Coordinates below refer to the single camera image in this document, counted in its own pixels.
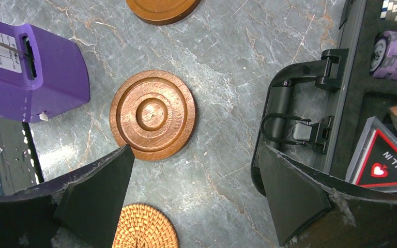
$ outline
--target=purple poker chip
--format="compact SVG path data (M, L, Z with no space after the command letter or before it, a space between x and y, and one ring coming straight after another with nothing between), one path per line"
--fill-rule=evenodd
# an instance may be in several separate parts
M383 32L376 39L370 75L377 79L397 81L397 32Z

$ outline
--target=red heart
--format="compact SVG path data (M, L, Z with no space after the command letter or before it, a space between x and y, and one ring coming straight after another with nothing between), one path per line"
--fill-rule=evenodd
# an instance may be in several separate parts
M381 164L375 163L372 165L372 171L371 171L371 176L373 177L387 177L387 166Z

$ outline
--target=poker chip case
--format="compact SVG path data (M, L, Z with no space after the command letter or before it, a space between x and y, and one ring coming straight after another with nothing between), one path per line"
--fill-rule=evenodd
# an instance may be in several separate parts
M397 81L369 73L377 35L397 32L397 22L379 18L382 4L347 0L339 47L324 51L318 61L282 69L270 83L251 177L267 197L279 245L397 247L397 194L344 181L366 120L375 116L386 123L389 107L397 105ZM289 115L294 87L312 81L329 93L325 118ZM300 130L311 135L287 140L289 119L300 121ZM311 144L316 152L313 166L279 152L283 144Z

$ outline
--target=coaster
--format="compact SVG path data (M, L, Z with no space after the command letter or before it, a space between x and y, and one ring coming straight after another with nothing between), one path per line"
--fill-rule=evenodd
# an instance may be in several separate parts
M126 0L126 3L142 21L154 25L167 25L189 15L200 0Z
M195 128L195 103L187 86L166 71L143 71L119 88L110 107L110 128L119 146L140 160L175 154Z
M170 221L143 204L125 206L119 216L112 248L179 248Z

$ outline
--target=clear plastic case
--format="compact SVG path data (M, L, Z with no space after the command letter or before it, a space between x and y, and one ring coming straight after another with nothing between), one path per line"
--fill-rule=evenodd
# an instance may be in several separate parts
M376 117L366 121L346 181L378 191L397 192L397 138Z

